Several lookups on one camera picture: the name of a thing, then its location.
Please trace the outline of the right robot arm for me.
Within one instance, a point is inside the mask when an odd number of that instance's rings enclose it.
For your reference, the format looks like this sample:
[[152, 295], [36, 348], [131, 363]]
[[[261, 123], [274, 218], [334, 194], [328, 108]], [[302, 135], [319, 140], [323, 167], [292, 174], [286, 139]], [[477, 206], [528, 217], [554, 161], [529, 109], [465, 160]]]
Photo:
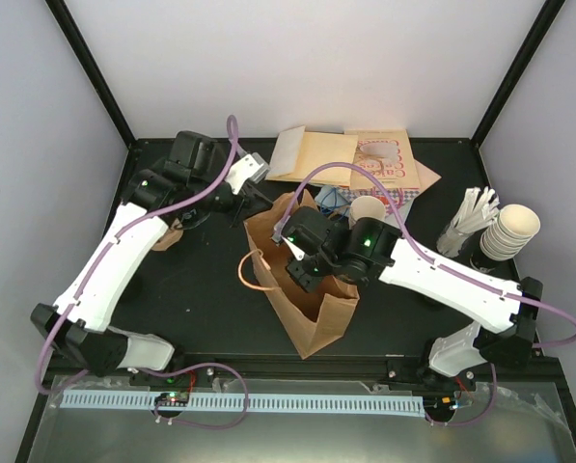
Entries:
[[363, 217], [349, 227], [301, 206], [278, 222], [272, 239], [286, 245], [291, 279], [313, 292], [328, 276], [349, 284], [378, 280], [420, 293], [468, 316], [470, 324], [426, 343], [411, 383], [448, 387], [460, 373], [483, 364], [498, 368], [528, 365], [543, 285], [481, 274], [444, 258], [382, 220]]

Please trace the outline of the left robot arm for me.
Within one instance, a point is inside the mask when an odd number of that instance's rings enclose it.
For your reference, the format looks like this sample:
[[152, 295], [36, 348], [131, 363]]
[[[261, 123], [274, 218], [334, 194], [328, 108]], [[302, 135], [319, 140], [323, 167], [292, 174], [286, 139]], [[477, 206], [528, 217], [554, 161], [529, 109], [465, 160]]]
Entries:
[[193, 229], [211, 213], [237, 221], [271, 207], [257, 188], [268, 163], [244, 150], [235, 136], [230, 143], [224, 166], [217, 167], [219, 143], [181, 131], [166, 156], [132, 176], [83, 270], [54, 303], [38, 304], [31, 313], [44, 337], [40, 367], [54, 350], [97, 376], [146, 368], [165, 385], [184, 377], [186, 363], [170, 342], [116, 329], [111, 319], [139, 265], [169, 231]]

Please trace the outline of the brown paper bag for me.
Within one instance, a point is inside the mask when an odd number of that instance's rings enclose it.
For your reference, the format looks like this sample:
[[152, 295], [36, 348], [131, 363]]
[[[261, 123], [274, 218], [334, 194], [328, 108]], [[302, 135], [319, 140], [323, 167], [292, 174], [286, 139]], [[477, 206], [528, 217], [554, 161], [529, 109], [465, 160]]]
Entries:
[[299, 357], [307, 359], [343, 337], [360, 300], [355, 285], [326, 277], [315, 292], [300, 288], [288, 275], [291, 252], [271, 240], [292, 193], [285, 193], [271, 208], [244, 221], [249, 253], [237, 266], [240, 282], [262, 292], [270, 302]]

